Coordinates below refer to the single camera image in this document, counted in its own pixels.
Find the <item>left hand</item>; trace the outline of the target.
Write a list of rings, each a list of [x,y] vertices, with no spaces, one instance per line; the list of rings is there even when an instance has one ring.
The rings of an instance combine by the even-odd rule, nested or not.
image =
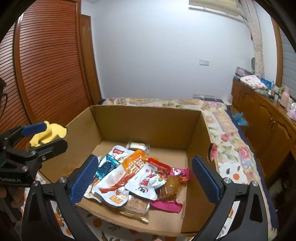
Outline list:
[[[1,214],[5,214],[12,223],[22,219],[20,208],[25,201],[25,186],[1,186]]]

